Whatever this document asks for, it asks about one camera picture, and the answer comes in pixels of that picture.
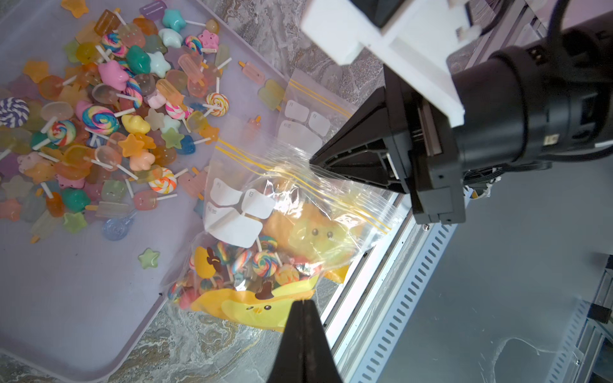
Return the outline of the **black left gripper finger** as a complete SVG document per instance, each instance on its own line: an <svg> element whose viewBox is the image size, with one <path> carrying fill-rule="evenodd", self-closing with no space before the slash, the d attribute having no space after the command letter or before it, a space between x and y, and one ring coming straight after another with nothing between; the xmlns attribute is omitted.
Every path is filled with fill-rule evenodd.
<svg viewBox="0 0 613 383"><path fill-rule="evenodd" d="M268 381L342 381L313 301L302 300L292 304Z"/></svg>

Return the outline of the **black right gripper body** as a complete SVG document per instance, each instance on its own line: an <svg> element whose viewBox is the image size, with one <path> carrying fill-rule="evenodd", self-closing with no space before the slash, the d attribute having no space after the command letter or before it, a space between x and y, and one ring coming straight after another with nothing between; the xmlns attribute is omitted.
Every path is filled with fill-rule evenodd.
<svg viewBox="0 0 613 383"><path fill-rule="evenodd" d="M481 64L452 76L465 108L453 128L432 103L390 69L386 108L408 172L418 223L463 223L468 171L509 164L522 153L522 91L506 64Z"/></svg>

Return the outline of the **ziploc candy bag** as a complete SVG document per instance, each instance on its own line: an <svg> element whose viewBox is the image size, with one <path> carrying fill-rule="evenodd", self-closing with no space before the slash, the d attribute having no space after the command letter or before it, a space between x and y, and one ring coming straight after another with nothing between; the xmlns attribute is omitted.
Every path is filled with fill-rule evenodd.
<svg viewBox="0 0 613 383"><path fill-rule="evenodd" d="M287 85L277 121L277 138L309 155L317 153L358 107L333 94L302 70Z"/></svg>
<svg viewBox="0 0 613 383"><path fill-rule="evenodd" d="M203 231L169 300L185 311L283 331L319 278L402 222L384 191L311 165L309 156L228 116L204 182Z"/></svg>

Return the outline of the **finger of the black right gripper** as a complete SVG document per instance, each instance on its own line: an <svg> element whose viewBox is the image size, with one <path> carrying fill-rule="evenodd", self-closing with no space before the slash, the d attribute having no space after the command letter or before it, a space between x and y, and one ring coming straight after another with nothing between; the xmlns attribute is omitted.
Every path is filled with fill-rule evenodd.
<svg viewBox="0 0 613 383"><path fill-rule="evenodd" d="M327 165L325 169L354 182L387 191L407 193L405 185L396 177L391 166L386 162L379 162L378 164L334 164Z"/></svg>
<svg viewBox="0 0 613 383"><path fill-rule="evenodd" d="M389 134L386 90L376 89L356 113L314 156L310 163L323 169L359 168L370 165L372 146Z"/></svg>

